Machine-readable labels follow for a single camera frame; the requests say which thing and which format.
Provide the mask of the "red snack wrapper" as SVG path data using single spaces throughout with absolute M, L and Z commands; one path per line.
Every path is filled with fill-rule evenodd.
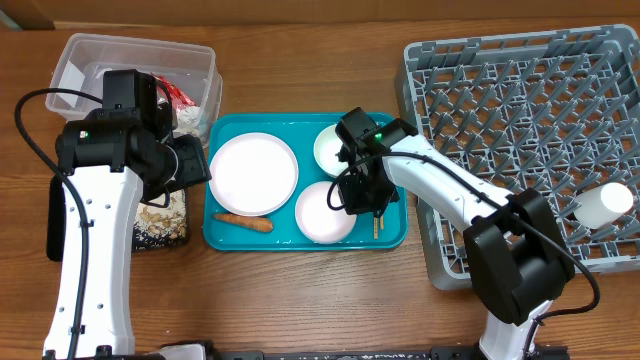
M 156 74 L 152 74 L 152 76 L 158 82 L 160 89 L 162 89 L 161 85 L 163 85 L 168 90 L 169 96 L 171 98 L 172 106 L 175 110 L 184 110 L 187 107 L 196 106 L 195 101 L 193 101 L 179 87 L 171 83 L 166 77 L 162 75 L 156 75 Z

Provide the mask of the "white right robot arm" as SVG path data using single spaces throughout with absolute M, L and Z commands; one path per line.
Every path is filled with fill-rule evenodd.
M 544 313 L 575 275 L 554 213 L 534 189 L 497 187 L 438 152 L 409 123 L 377 124 L 361 108 L 336 126 L 347 163 L 332 194 L 348 214 L 381 217 L 404 188 L 463 235 L 472 287 L 489 316 L 474 355 L 531 359 Z

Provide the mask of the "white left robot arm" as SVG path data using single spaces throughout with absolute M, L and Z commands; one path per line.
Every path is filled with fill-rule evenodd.
M 56 140 L 64 175 L 64 248 L 46 359 L 135 351 L 130 269 L 138 206 L 211 178 L 201 141 L 173 135 L 162 84 L 137 70 L 108 71 L 102 105 Z

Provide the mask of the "white bowl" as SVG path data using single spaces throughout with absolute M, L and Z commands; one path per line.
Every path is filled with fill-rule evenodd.
M 348 167 L 347 162 L 339 160 L 342 141 L 336 134 L 336 124 L 323 129 L 314 142 L 314 159 L 317 165 L 329 176 L 335 178 Z

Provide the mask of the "white cup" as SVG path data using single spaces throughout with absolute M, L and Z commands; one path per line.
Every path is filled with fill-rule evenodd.
M 573 212 L 576 220 L 587 228 L 598 229 L 627 213 L 634 197 L 627 186 L 608 183 L 581 193 L 576 201 L 579 204 Z

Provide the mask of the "pink plate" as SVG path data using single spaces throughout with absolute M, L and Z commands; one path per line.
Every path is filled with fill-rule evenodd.
M 282 207 L 293 195 L 299 167 L 291 148 L 267 133 L 238 135 L 224 143 L 210 162 L 209 188 L 227 211 L 263 216 Z

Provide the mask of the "white tissue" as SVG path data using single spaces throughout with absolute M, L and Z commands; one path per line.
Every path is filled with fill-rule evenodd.
M 201 131 L 200 108 L 198 106 L 179 107 L 176 111 L 176 128 L 173 130 L 175 137 L 180 135 L 192 135 L 199 137 Z

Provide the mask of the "rice and peanuts food waste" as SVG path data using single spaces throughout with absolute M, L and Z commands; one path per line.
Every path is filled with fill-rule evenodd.
M 189 237 L 187 192 L 171 193 L 169 206 L 158 208 L 140 203 L 137 208 L 133 247 L 136 250 L 173 247 Z

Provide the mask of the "pink bowl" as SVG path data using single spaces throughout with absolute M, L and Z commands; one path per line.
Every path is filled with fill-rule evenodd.
M 356 224 L 356 215 L 332 210 L 327 195 L 332 185 L 320 181 L 305 188 L 296 201 L 295 219 L 300 231 L 314 243 L 328 245 L 344 240 Z

